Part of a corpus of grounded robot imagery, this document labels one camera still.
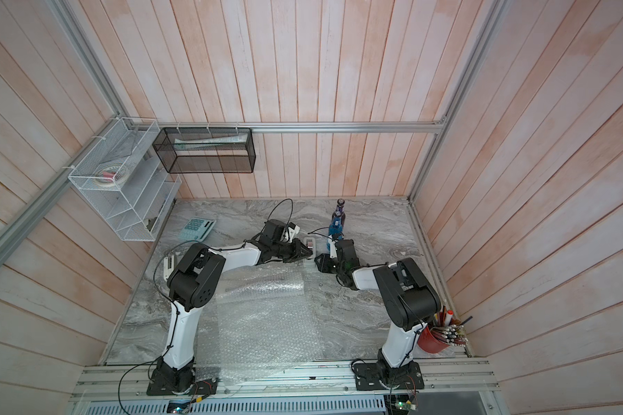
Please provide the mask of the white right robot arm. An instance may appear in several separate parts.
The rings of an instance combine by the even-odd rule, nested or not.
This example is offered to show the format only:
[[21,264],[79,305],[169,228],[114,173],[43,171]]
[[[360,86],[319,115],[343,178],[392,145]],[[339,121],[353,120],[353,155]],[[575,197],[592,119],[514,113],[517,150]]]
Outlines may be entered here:
[[345,288],[378,291],[390,319],[389,333],[377,353],[377,360],[358,358],[351,362],[359,391],[423,389],[424,382],[413,352],[431,318],[441,310],[441,299],[412,258],[377,266],[362,266],[353,240],[332,242],[329,253],[320,254],[315,264],[331,273]]

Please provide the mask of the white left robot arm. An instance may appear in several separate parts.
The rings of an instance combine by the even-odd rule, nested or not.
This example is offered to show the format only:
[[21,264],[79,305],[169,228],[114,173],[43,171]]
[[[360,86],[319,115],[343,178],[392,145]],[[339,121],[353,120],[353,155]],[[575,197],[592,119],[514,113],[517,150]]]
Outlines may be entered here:
[[203,395],[216,392],[214,380],[199,380],[195,375],[195,339],[202,308],[214,296],[225,271],[311,257],[313,250],[297,237],[298,233],[299,228],[290,222],[269,220],[257,235],[234,247],[214,248],[201,242],[191,245],[165,278],[171,327],[164,352],[155,360],[147,395],[183,395],[196,387]]

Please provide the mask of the clear bubble wrap sheet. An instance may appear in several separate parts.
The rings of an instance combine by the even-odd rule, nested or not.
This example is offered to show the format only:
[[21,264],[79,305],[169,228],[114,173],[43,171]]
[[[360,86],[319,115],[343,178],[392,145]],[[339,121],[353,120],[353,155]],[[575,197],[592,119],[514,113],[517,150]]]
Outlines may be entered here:
[[[245,268],[298,271],[304,281],[304,268],[297,264],[275,262],[232,271]],[[218,304],[213,296],[202,310],[195,348],[197,377],[218,378],[228,385],[274,375],[323,356],[318,321],[305,287],[302,296],[263,301]]]

